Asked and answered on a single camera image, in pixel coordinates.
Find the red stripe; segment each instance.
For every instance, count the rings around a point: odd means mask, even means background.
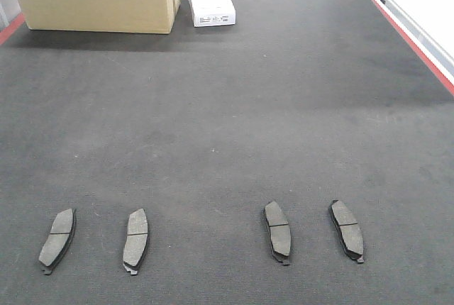
[[[3,29],[0,32],[0,46],[4,44],[5,41],[9,39],[13,35],[14,32],[23,24],[25,18],[23,14],[20,13],[10,24],[7,28]]]
[[[375,0],[372,0],[375,6],[382,12],[383,16],[391,23],[391,25],[396,29],[401,37],[409,44],[410,48],[421,58],[421,60],[426,64],[426,66],[432,71],[432,73],[438,78],[441,84],[452,94],[454,95],[454,84],[440,71],[440,69],[430,60],[427,55],[422,51],[422,49],[409,37],[407,32],[402,29],[394,19],[386,12],[382,6],[377,3]]]

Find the brake pad slot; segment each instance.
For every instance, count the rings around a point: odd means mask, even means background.
[[[339,233],[340,243],[346,255],[356,260],[358,264],[364,262],[364,242],[360,225],[353,213],[339,200],[331,202],[328,212]]]
[[[265,206],[265,218],[270,235],[271,253],[283,265],[290,265],[289,256],[292,246],[289,221],[276,201]]]
[[[138,274],[148,247],[148,220],[143,209],[129,216],[126,243],[123,249],[123,266],[131,275]]]
[[[67,209],[57,214],[38,258],[45,275],[50,275],[65,255],[74,237],[75,229],[75,210]]]

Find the gray carpet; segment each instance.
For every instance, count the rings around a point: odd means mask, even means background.
[[[233,0],[170,35],[29,31],[0,48],[0,303],[453,304],[454,103],[370,0]],[[271,254],[262,208],[292,230]],[[365,239],[343,253],[328,205]],[[38,254],[77,208],[54,273]],[[129,213],[152,226],[121,265]]]

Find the brake pad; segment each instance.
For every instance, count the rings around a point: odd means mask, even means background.
[[[329,206],[329,214],[339,233],[340,242],[346,255],[358,264],[364,262],[364,243],[362,233],[356,218],[347,206],[339,200],[334,200]]]
[[[271,253],[283,265],[290,265],[289,256],[292,237],[290,235],[289,221],[276,201],[267,204],[264,213],[267,220],[268,233],[270,234]]]
[[[74,209],[67,209],[57,214],[38,258],[45,275],[50,275],[65,255],[74,237],[75,229]]]
[[[148,247],[148,220],[143,209],[129,216],[126,243],[123,249],[123,266],[131,275],[139,272]]]

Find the brake pad friction material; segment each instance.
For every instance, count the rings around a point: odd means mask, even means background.
[[[283,265],[289,265],[290,248],[292,246],[289,221],[276,201],[267,204],[264,213],[270,234],[271,253],[277,261]]]
[[[272,201],[265,206],[265,215],[269,226],[288,225],[289,222],[284,215],[284,212],[279,207],[276,201]]]
[[[329,214],[339,233],[340,242],[346,255],[356,260],[358,264],[364,262],[364,242],[356,218],[347,206],[339,200],[334,200],[329,206]]]
[[[123,249],[123,266],[131,275],[138,274],[148,247],[148,220],[143,209],[129,216],[128,230]]]
[[[67,209],[57,214],[38,258],[45,275],[50,275],[65,255],[74,236],[75,228],[76,214],[73,209]]]

